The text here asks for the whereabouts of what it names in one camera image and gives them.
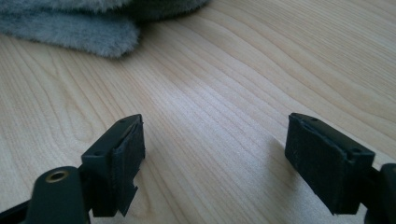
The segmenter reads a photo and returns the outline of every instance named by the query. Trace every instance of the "stuffed animal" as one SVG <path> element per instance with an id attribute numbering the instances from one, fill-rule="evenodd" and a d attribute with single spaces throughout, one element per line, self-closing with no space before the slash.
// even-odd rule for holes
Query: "stuffed animal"
<path id="1" fill-rule="evenodd" d="M 137 22 L 191 12 L 208 0 L 0 0 L 0 33 L 118 58 Z"/>

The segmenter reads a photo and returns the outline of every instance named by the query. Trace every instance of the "gray plush toy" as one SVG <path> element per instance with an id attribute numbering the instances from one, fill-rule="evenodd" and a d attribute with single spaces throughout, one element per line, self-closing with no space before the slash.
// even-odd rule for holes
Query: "gray plush toy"
<path id="1" fill-rule="evenodd" d="M 0 33 L 117 58 L 137 44 L 136 22 L 187 13 L 208 0 L 0 0 Z"/>

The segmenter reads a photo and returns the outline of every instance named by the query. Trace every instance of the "wooden table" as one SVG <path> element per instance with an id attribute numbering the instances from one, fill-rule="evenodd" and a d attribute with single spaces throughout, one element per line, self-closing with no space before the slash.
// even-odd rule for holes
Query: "wooden table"
<path id="1" fill-rule="evenodd" d="M 93 223 L 362 223 L 331 215 L 284 157 L 288 114 L 396 160 L 396 2 L 213 0 L 143 28 L 120 60 L 0 35 L 0 211 L 117 119 L 147 157 L 126 218 Z"/>

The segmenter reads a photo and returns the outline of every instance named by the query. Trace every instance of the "wood grain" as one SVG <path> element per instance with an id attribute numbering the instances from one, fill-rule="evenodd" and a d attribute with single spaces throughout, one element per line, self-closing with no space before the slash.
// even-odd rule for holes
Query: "wood grain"
<path id="1" fill-rule="evenodd" d="M 362 223 L 333 217 L 284 157 L 288 114 L 396 160 L 396 3 L 213 0 L 143 28 L 120 60 L 0 35 L 0 211 L 117 119 L 147 158 L 126 218 L 93 223 Z"/>

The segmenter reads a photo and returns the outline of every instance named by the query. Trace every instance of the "furry object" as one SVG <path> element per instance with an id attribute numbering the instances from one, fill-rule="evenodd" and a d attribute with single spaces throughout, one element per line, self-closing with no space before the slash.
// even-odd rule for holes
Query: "furry object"
<path id="1" fill-rule="evenodd" d="M 118 58 L 137 44 L 137 22 L 188 13 L 208 0 L 0 0 L 0 33 Z"/>

